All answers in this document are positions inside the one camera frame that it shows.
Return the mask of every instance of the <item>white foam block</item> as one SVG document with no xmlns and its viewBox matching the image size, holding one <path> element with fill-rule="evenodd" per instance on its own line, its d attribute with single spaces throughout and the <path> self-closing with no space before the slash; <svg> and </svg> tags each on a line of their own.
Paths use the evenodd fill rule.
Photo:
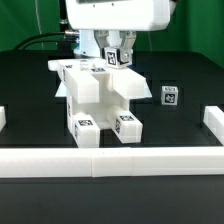
<svg viewBox="0 0 224 224">
<path fill-rule="evenodd" d="M 91 177 L 87 149 L 1 149 L 0 178 Z"/>
<path fill-rule="evenodd" d="M 142 123 L 130 112 L 120 107 L 111 107 L 107 113 L 111 128 L 122 143 L 141 141 Z"/>
<path fill-rule="evenodd" d="M 79 148 L 98 148 L 100 129 L 90 115 L 73 116 L 72 135 Z"/>
<path fill-rule="evenodd" d="M 224 113 L 217 106 L 206 106 L 204 123 L 224 145 Z"/>
<path fill-rule="evenodd" d="M 110 69 L 113 89 L 125 99 L 145 98 L 145 78 L 129 68 Z"/>
<path fill-rule="evenodd" d="M 4 107 L 0 107 L 0 131 L 3 129 L 5 124 L 6 124 L 5 108 Z"/>
<path fill-rule="evenodd" d="M 99 149 L 92 158 L 92 176 L 131 176 L 132 149 Z"/>
<path fill-rule="evenodd" d="M 133 150 L 132 176 L 203 175 L 224 172 L 223 147 Z"/>
<path fill-rule="evenodd" d="M 66 86 L 77 103 L 99 102 L 99 82 L 88 71 L 65 70 Z"/>
</svg>

